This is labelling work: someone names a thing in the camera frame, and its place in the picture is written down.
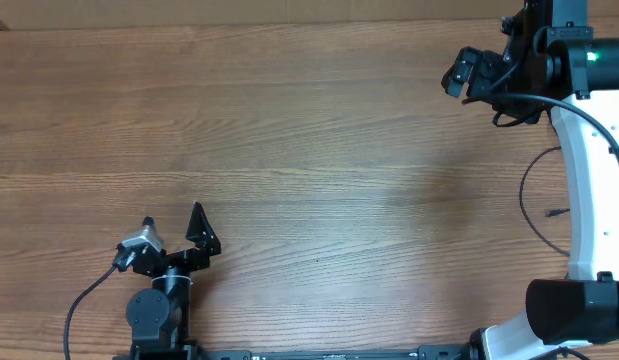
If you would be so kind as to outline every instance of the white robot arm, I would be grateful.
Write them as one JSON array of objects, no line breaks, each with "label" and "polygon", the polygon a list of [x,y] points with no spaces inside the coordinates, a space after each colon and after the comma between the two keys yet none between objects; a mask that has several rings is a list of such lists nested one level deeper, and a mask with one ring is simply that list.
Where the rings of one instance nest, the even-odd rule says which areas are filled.
[{"label": "white robot arm", "polygon": [[[591,98],[575,95],[565,102],[596,118],[619,144],[619,90],[594,91]],[[571,111],[551,110],[565,158],[571,205],[569,279],[597,281],[610,273],[619,281],[619,168],[609,155],[609,143],[587,121]],[[533,359],[559,347],[588,346],[587,340],[545,345],[533,332],[526,311],[482,334],[486,360]]]}]

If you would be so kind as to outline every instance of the wooden table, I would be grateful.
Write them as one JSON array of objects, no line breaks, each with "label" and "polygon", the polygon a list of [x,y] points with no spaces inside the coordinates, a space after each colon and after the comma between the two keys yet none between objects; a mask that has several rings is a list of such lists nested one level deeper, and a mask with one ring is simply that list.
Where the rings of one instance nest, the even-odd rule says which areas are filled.
[{"label": "wooden table", "polygon": [[[619,36],[619,18],[592,21]],[[170,251],[203,202],[223,253],[195,273],[211,350],[464,342],[524,306],[566,259],[525,223],[546,119],[496,129],[442,74],[498,21],[0,32],[0,359],[60,359],[69,305],[123,235],[155,217]],[[527,184],[569,246],[562,156]],[[128,349],[115,274],[79,306],[75,359]],[[619,358],[619,344],[589,349]]]}]

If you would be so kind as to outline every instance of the black cable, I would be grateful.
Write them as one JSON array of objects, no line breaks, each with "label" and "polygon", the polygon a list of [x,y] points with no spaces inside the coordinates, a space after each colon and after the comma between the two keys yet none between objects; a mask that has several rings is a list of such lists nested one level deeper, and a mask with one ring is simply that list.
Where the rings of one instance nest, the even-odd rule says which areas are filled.
[{"label": "black cable", "polygon": [[71,356],[69,355],[69,324],[71,323],[71,317],[73,316],[73,312],[76,310],[76,307],[80,303],[80,301],[87,296],[93,289],[95,289],[98,285],[102,284],[109,275],[111,275],[114,271],[116,271],[116,266],[112,266],[109,271],[107,271],[104,275],[100,277],[100,279],[96,280],[91,286],[87,288],[87,290],[83,291],[80,296],[73,302],[71,308],[69,309],[69,313],[67,313],[67,321],[65,322],[65,333],[63,336],[63,347],[65,352],[65,360],[71,360]]},{"label": "black cable", "polygon": [[535,118],[535,117],[540,117],[540,114],[542,114],[542,112],[545,111],[544,109],[539,109],[539,110],[534,110],[533,112],[521,116],[518,119],[515,119],[513,121],[510,121],[508,123],[505,124],[501,124],[500,121],[500,117],[504,114],[504,112],[498,111],[496,113],[496,115],[493,117],[493,120],[491,121],[492,124],[494,124],[496,127],[512,127],[512,126],[518,126],[520,124],[525,123],[527,120],[531,119],[531,118]]},{"label": "black cable", "polygon": [[536,228],[536,226],[533,224],[533,222],[531,221],[531,219],[529,218],[529,215],[527,214],[527,211],[525,210],[525,204],[523,201],[523,192],[525,189],[525,181],[527,180],[527,175],[529,175],[529,171],[531,170],[531,168],[533,167],[533,165],[540,160],[540,158],[542,158],[543,156],[547,155],[548,153],[552,152],[552,151],[556,151],[556,150],[560,150],[560,146],[558,147],[553,147],[553,148],[549,148],[543,152],[540,153],[540,155],[536,156],[535,159],[533,159],[533,161],[531,162],[531,164],[529,164],[529,167],[527,167],[527,170],[525,171],[525,174],[522,175],[522,180],[520,181],[520,192],[518,193],[518,200],[520,201],[520,210],[522,210],[522,215],[525,217],[525,220],[527,220],[527,224],[529,224],[529,227],[531,227],[531,230],[533,230],[533,232],[536,233],[536,235],[538,235],[538,237],[540,238],[540,240],[544,241],[545,244],[547,244],[550,248],[556,250],[558,253],[569,257],[570,254],[568,251],[562,250],[561,248],[559,248],[558,246],[554,245],[551,241],[547,240],[546,237],[544,237],[540,231],[538,230],[538,228]]},{"label": "black cable", "polygon": [[533,35],[533,43],[532,43],[531,48],[533,50],[534,55],[538,56],[538,44],[540,43],[540,36],[542,35],[543,32],[546,32],[549,29],[551,29],[551,26],[549,25],[542,26]]},{"label": "black cable", "polygon": [[504,75],[500,77],[500,79],[496,80],[496,82],[491,84],[489,89],[487,89],[487,92],[492,93],[494,90],[498,88],[498,86],[502,85],[502,83],[507,81],[509,79],[509,76],[511,76],[511,74],[513,74],[516,70],[518,70],[518,68],[520,67],[520,63],[521,62],[518,61],[517,63],[513,64],[513,66],[509,70],[507,70],[507,72]]},{"label": "black cable", "polygon": [[554,356],[557,356],[557,355],[562,355],[562,357],[564,357],[564,358],[566,358],[568,355],[573,355],[573,356],[577,357],[580,360],[589,360],[588,357],[584,356],[580,352],[578,352],[578,351],[576,351],[574,349],[569,349],[567,347],[559,347],[559,348],[556,348],[554,350],[551,350],[550,352],[548,352],[548,353],[546,353],[544,355],[541,355],[540,359],[551,359],[551,358],[553,358]]},{"label": "black cable", "polygon": [[463,104],[471,104],[478,101],[484,100],[522,100],[528,101],[532,103],[537,103],[542,106],[546,106],[547,104],[557,106],[563,108],[565,110],[571,111],[572,113],[580,116],[585,121],[587,121],[591,126],[593,126],[608,142],[609,142],[609,152],[616,156],[616,160],[618,161],[619,167],[619,144],[616,142],[616,139],[613,138],[609,130],[607,130],[601,123],[598,122],[593,116],[589,115],[587,112],[579,109],[571,104],[568,104],[564,101],[548,98],[540,95],[531,95],[531,94],[493,94],[486,96],[474,96],[467,98],[462,101]]}]

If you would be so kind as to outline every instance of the green led light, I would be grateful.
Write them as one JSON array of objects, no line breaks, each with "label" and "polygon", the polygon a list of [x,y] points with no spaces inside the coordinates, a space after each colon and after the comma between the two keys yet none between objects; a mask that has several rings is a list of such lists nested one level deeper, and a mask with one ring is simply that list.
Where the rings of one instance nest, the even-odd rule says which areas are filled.
[{"label": "green led light", "polygon": [[600,54],[595,53],[595,52],[588,52],[587,53],[587,60],[589,61],[596,61],[600,58]]}]

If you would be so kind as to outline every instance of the black mounting base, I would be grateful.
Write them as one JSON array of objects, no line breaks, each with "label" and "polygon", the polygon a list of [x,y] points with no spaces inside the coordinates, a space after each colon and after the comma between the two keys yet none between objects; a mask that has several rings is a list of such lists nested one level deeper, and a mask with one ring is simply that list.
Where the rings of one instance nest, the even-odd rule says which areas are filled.
[{"label": "black mounting base", "polygon": [[132,346],[129,355],[114,356],[112,360],[210,360],[200,346],[183,345],[178,349],[168,349],[155,352],[140,352]]},{"label": "black mounting base", "polygon": [[208,352],[208,360],[464,360],[466,345],[422,345],[414,350],[375,351],[291,351],[251,353],[249,351]]}]

